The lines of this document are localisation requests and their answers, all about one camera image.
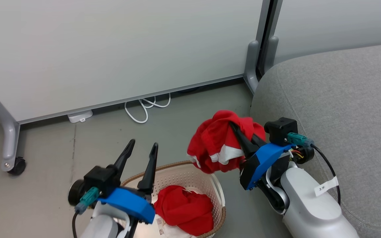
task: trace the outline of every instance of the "whiteboard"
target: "whiteboard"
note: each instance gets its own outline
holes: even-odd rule
[[[0,101],[22,121],[242,75],[260,0],[0,0]]]
[[[381,45],[381,0],[283,0],[274,63],[310,54]]]

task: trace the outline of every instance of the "gray cushion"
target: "gray cushion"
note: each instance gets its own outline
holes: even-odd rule
[[[381,46],[275,65],[260,80],[251,116],[262,125],[296,119],[337,174],[343,214],[361,238],[381,238]],[[302,167],[319,183],[332,178],[319,156]]]

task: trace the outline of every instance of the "white cable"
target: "white cable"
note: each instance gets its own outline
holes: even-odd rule
[[[142,100],[146,101],[147,103],[149,103],[149,104],[151,104],[151,105],[150,105],[150,106],[145,106],[144,103],[142,102]],[[165,108],[165,107],[167,107],[167,106],[170,104],[170,102],[171,102],[171,94],[170,94],[170,93],[168,94],[168,103],[165,104],[165,105],[158,105],[158,104],[156,104],[156,102],[157,102],[157,98],[156,98],[155,96],[154,96],[154,102],[149,101],[149,100],[146,100],[145,98],[143,98],[143,99],[139,99],[138,101],[139,101],[139,103],[141,104],[142,108],[143,108],[144,111],[145,111],[145,116],[146,116],[145,120],[143,120],[143,121],[138,121],[138,120],[136,120],[136,119],[129,113],[129,111],[127,110],[127,101],[124,103],[124,109],[126,110],[126,113],[130,116],[130,118],[131,118],[133,121],[135,121],[135,122],[137,122],[137,123],[140,123],[140,124],[144,124],[145,122],[148,121],[148,111],[147,111],[147,108],[152,108],[153,106],[155,106],[155,107],[160,107],[160,108]]]

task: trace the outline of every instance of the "white perforated basket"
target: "white perforated basket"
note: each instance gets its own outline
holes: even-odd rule
[[[137,188],[138,182],[142,180],[144,173],[126,179],[121,185]],[[208,175],[195,168],[190,161],[183,161],[158,167],[155,173],[154,192],[152,203],[158,199],[158,193],[170,185],[179,185],[196,193],[206,194],[213,203],[214,229],[199,238],[211,238],[221,228],[226,218],[226,205],[223,190],[215,175]],[[139,224],[136,228],[134,238],[163,238],[162,224],[154,220],[152,225]]]

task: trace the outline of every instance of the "red garment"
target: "red garment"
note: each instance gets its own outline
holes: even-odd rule
[[[253,134],[266,140],[264,128],[253,122],[251,117],[240,118],[232,111],[220,110],[212,119],[202,123],[190,140],[188,156],[195,167],[208,174],[218,170],[227,172],[239,167],[243,151],[229,122],[240,126],[249,140]]]
[[[154,208],[165,223],[178,226],[188,234],[200,236],[214,228],[213,204],[205,194],[171,185],[158,193]]]

